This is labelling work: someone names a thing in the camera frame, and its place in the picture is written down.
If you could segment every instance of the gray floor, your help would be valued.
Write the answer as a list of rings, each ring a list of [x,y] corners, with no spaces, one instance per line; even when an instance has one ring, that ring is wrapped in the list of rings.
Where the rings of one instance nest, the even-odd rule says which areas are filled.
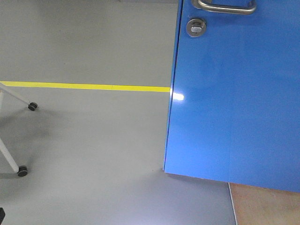
[[[50,2],[0,2],[1,80],[168,86],[176,7]],[[110,28],[99,19],[113,24],[114,16],[124,32],[147,18],[133,32],[143,28],[147,44],[128,32],[114,48],[121,36],[108,37]],[[171,34],[154,26],[162,19]],[[40,108],[30,112],[4,97],[0,137],[30,173],[18,178],[0,156],[3,225],[235,224],[226,183],[162,171],[168,93],[13,89]]]

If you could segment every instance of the chair leg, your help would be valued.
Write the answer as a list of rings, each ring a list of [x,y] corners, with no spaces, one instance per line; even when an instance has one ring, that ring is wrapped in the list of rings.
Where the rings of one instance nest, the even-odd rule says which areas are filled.
[[[14,161],[13,157],[9,153],[8,149],[6,148],[5,144],[0,138],[0,151],[4,155],[5,159],[8,161],[11,168],[13,168],[14,172],[18,174],[19,177],[23,177],[27,175],[27,167],[22,165],[18,166],[17,163]]]
[[[19,93],[15,92],[15,91],[13,91],[13,90],[11,90],[11,89],[9,89],[7,86],[5,86],[5,85],[2,84],[2,83],[0,83],[0,91],[3,91],[3,92],[5,92],[5,93],[7,93],[7,94],[10,94],[11,96],[13,96],[13,97],[19,99],[20,101],[24,102],[25,104],[28,105],[28,108],[29,108],[31,111],[34,111],[34,110],[38,107],[38,105],[37,105],[36,103],[31,102],[31,101],[29,101],[29,100],[23,98],[22,95],[20,95]]]

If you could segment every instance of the black wheel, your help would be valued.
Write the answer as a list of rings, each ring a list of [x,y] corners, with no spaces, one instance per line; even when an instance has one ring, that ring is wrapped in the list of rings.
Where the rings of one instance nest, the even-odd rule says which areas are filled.
[[[19,172],[18,172],[18,176],[19,177],[24,177],[28,174],[28,171],[27,171],[27,167],[22,165],[19,167]]]
[[[35,103],[35,102],[31,102],[29,105],[28,105],[28,108],[31,110],[31,111],[35,111],[35,109],[38,107],[38,105]]]

